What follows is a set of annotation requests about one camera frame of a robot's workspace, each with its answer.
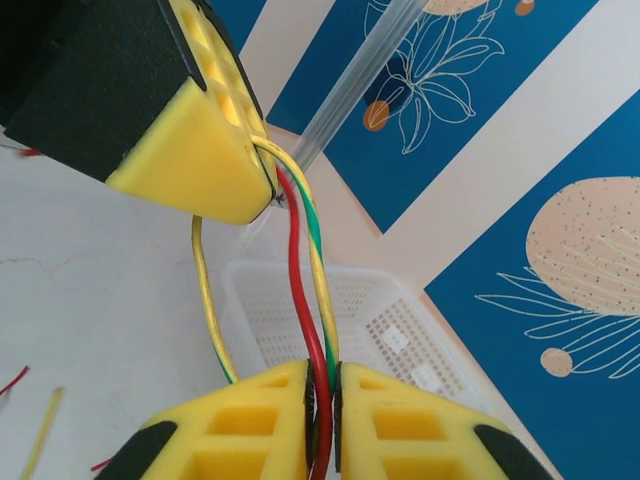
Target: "white stripe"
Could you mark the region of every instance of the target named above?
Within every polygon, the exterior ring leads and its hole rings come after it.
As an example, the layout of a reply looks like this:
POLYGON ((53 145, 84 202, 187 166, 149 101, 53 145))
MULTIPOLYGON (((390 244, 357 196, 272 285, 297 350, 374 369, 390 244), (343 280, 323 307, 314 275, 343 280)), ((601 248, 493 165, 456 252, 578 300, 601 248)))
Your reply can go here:
POLYGON ((265 115, 276 103, 334 2, 268 0, 265 4, 240 53, 265 115))
POLYGON ((385 264, 429 284, 636 93, 638 25, 640 2, 596 4, 377 242, 385 264))

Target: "orange dot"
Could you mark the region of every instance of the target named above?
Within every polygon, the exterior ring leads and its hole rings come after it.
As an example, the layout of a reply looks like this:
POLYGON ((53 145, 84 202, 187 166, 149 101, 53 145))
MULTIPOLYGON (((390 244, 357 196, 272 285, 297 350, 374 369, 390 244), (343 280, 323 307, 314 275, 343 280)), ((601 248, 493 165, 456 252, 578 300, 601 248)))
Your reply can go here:
POLYGON ((371 132, 377 132, 387 124, 390 114, 389 104, 384 100, 376 100, 364 112, 362 119, 364 128, 371 132))
POLYGON ((520 16, 529 15, 535 6, 535 0, 520 0, 520 3, 516 6, 516 13, 520 16))

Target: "electrical wire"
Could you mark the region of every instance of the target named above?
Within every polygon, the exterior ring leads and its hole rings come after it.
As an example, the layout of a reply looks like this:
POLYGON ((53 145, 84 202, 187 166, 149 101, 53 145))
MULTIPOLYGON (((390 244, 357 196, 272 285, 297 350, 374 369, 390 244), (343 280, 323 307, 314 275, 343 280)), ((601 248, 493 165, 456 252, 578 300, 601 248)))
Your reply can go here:
POLYGON ((26 367, 24 367, 20 373, 16 376, 16 378, 14 378, 13 380, 11 380, 5 387, 2 388, 2 390, 0 390, 0 397, 8 392, 9 390, 11 390, 13 387, 15 387, 16 383, 18 383, 20 380, 22 380, 22 377, 24 377, 27 372, 29 371, 29 366, 27 365, 26 367))
POLYGON ((204 314, 207 319, 207 327, 211 335, 213 348, 218 356, 218 361, 222 367, 225 377, 229 383, 238 381, 238 375, 233 368, 233 362, 229 356, 229 352, 224 345, 220 328, 218 327, 218 319, 216 318, 213 297, 211 296, 211 286, 209 285, 209 274, 207 273, 207 262, 204 258, 202 249, 202 217, 193 216, 191 221, 191 246, 193 247, 193 259, 195 260, 196 270, 198 272, 198 283, 200 284, 200 294, 202 296, 202 305, 204 314))
POLYGON ((311 187, 307 182, 304 173, 291 156, 272 141, 252 135, 253 145, 261 148, 276 157, 291 174, 302 197, 304 209, 307 214, 307 225, 309 227, 309 250, 311 257, 311 271, 313 274, 313 285, 318 299, 318 307, 322 318, 322 328, 324 333, 325 347, 327 352, 327 369, 329 372, 329 386, 331 393, 335 392, 336 375, 338 361, 340 359, 338 329, 331 306, 327 277, 324 271, 322 259, 322 236, 320 234, 320 224, 318 213, 313 202, 311 187))
POLYGON ((293 303, 300 320, 300 328, 304 341, 309 350, 311 358, 311 366, 313 368, 314 385, 316 389, 316 397, 318 402, 318 442, 315 462, 311 478, 313 480, 324 479, 329 468, 329 459, 331 457, 331 442, 333 431, 333 413, 331 408, 331 390, 329 388, 329 377, 327 373, 327 363, 322 353, 322 345, 320 338, 313 324, 311 310, 307 303, 302 285, 302 275, 300 272, 300 252, 298 246, 300 244, 300 217, 298 214, 298 205, 293 187, 289 183, 286 174, 278 167, 278 181, 282 185, 284 194, 289 204, 289 218, 291 227, 289 230, 289 283, 291 284, 291 293, 293 295, 293 303))
POLYGON ((42 455, 44 444, 47 441, 49 432, 51 431, 53 420, 56 418, 56 413, 58 413, 58 408, 60 407, 63 394, 64 388, 62 387, 56 388, 53 391, 51 400, 49 400, 49 405, 47 406, 47 411, 42 420, 42 424, 40 425, 40 431, 38 432, 36 441, 33 444, 33 449, 29 455, 29 461, 20 475, 20 480, 30 480, 31 477, 33 477, 33 473, 35 472, 38 461, 40 460, 40 455, 42 455))

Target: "green and yellow wire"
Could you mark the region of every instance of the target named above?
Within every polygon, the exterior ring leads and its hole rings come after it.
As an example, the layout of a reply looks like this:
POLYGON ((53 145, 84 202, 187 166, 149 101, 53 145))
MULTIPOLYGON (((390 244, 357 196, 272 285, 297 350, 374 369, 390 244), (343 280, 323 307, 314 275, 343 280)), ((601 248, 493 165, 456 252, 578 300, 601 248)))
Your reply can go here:
POLYGON ((324 271, 324 261, 322 258, 322 237, 320 235, 320 224, 318 222, 318 212, 313 202, 311 187, 302 173, 300 167, 291 156, 270 140, 251 136, 253 144, 276 157, 291 174, 302 196, 304 210, 307 214, 307 225, 309 226, 309 250, 311 257, 311 272, 313 275, 313 285, 318 299, 320 317, 322 319, 322 329, 324 332, 324 342, 327 355, 327 368, 329 372, 329 384, 331 392, 335 391, 337 366, 339 361, 338 329, 333 315, 327 276, 324 271))
POLYGON ((231 357, 224 345, 220 328, 218 327, 218 320, 216 318, 216 310, 213 304, 213 297, 211 295, 211 286, 209 285, 209 274, 207 273, 207 262, 204 258, 204 251, 202 249, 202 217, 196 215, 193 216, 191 221, 191 246, 193 247, 193 259, 196 263, 196 270, 198 271, 198 283, 200 284, 200 294, 202 296, 202 305, 204 307, 204 314, 207 319, 207 327, 209 327, 209 334, 211 335, 211 342, 213 348, 218 356, 218 361, 222 367, 225 377, 229 383, 235 383, 238 381, 238 375, 233 368, 231 357))

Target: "yellow wire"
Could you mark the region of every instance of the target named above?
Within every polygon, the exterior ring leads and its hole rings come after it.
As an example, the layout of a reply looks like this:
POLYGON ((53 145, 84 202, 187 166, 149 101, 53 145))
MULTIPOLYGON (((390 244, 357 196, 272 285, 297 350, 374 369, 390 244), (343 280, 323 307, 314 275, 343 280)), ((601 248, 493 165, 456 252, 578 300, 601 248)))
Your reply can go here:
POLYGON ((56 418, 56 413, 58 413, 63 394, 64 388, 62 387, 56 388, 53 391, 51 400, 49 400, 49 405, 47 406, 47 412, 40 425, 40 431, 33 444, 31 455, 29 455, 29 461, 20 475, 20 480, 30 480, 31 477, 33 477, 38 461, 40 460, 40 455, 42 455, 42 450, 44 449, 44 443, 47 441, 47 437, 51 431, 51 425, 53 425, 53 420, 56 418))
MULTIPOLYGON (((315 209, 315 203, 313 201, 313 195, 311 193, 311 187, 304 176, 304 173, 296 163, 296 161, 282 148, 273 143, 272 141, 259 137, 257 135, 251 136, 253 144, 263 150, 266 150, 271 155, 276 157, 282 164, 289 170, 289 172, 295 177, 296 183, 301 189, 304 189, 307 197, 309 198, 313 208, 315 209)), ((320 309, 320 315, 325 325, 325 331, 331 342, 332 349, 335 355, 335 361, 338 362, 339 355, 339 342, 338 342, 338 329, 336 327, 336 321, 333 314, 333 307, 331 306, 331 297, 329 296, 329 287, 327 285, 327 277, 324 271, 324 265, 320 258, 319 252, 316 249, 311 235, 309 237, 309 251, 311 256, 311 273, 313 275, 313 285, 318 299, 318 307, 320 309)))
POLYGON ((207 273, 207 262, 204 258, 204 251, 202 249, 202 217, 196 215, 193 216, 191 222, 191 245, 193 247, 193 258, 196 263, 196 270, 198 272, 198 283, 200 284, 200 294, 202 295, 202 305, 204 306, 204 314, 207 319, 207 326, 209 327, 209 334, 211 335, 211 342, 216 350, 220 365, 224 371, 224 374, 229 380, 229 383, 235 383, 238 381, 238 375, 233 368, 233 363, 229 352, 222 340, 222 334, 218 327, 218 320, 216 319, 216 311, 213 305, 213 298, 211 296, 211 286, 209 285, 209 274, 207 273))

